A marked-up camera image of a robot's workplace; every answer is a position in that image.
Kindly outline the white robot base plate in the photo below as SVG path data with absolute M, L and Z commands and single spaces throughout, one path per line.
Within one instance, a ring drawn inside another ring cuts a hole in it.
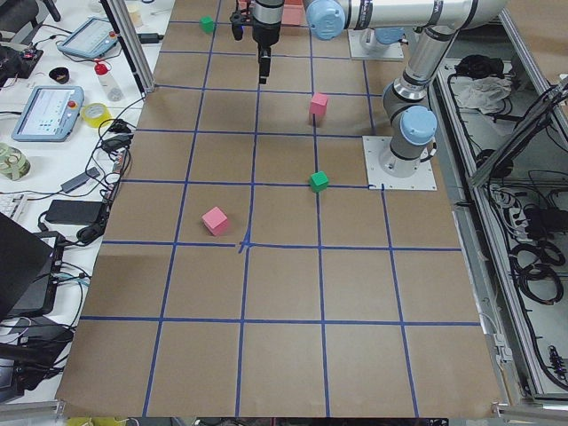
M 367 170 L 367 187 L 371 190 L 436 191 L 437 185 L 431 162 L 422 162 L 428 155 L 423 149 L 421 158 L 407 162 L 391 154 L 391 137 L 362 138 Z

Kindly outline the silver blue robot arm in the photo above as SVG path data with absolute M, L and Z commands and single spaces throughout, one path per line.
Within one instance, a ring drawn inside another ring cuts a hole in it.
M 420 28 L 417 45 L 402 75 L 383 95 L 393 130 L 390 152 L 404 162 L 421 157 L 432 139 L 415 140 L 402 129 L 403 119 L 422 107 L 433 76 L 458 32 L 496 17 L 505 1 L 304 1 L 305 18 L 314 36 L 331 40 L 346 29 Z

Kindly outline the pink cube near robot base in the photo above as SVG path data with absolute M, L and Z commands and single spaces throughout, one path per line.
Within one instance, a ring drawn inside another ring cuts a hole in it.
M 325 93 L 315 92 L 309 105 L 309 116 L 314 127 L 321 125 L 327 114 L 329 97 Z

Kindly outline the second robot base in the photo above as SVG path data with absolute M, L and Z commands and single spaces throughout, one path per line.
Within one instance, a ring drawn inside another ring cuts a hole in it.
M 402 27 L 367 28 L 348 31 L 352 59 L 402 61 L 401 41 L 405 38 Z

